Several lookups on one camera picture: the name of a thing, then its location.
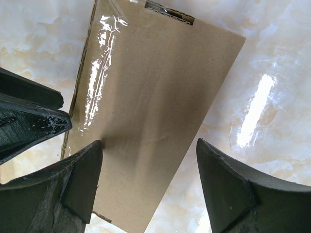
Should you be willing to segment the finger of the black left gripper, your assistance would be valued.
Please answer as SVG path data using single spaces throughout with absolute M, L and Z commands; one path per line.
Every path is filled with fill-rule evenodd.
M 4 68 L 0 69 L 0 92 L 51 109 L 60 109 L 64 104 L 63 96 L 59 91 L 19 76 Z
M 0 163 L 72 128 L 68 113 L 0 95 Z

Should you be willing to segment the brown cardboard express box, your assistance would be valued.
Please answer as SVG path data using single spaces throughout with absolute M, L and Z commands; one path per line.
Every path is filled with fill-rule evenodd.
M 244 43 L 152 0 L 95 1 L 62 148 L 102 142 L 95 212 L 146 230 Z

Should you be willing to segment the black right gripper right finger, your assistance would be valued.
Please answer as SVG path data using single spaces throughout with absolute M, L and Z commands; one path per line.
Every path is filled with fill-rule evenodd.
M 311 231 L 310 186 L 256 170 L 201 138 L 196 154 L 212 232 Z

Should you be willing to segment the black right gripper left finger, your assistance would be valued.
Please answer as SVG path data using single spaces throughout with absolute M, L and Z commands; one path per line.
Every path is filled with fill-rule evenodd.
M 57 163 L 0 186 L 2 233 L 83 233 L 90 223 L 103 162 L 92 142 Z

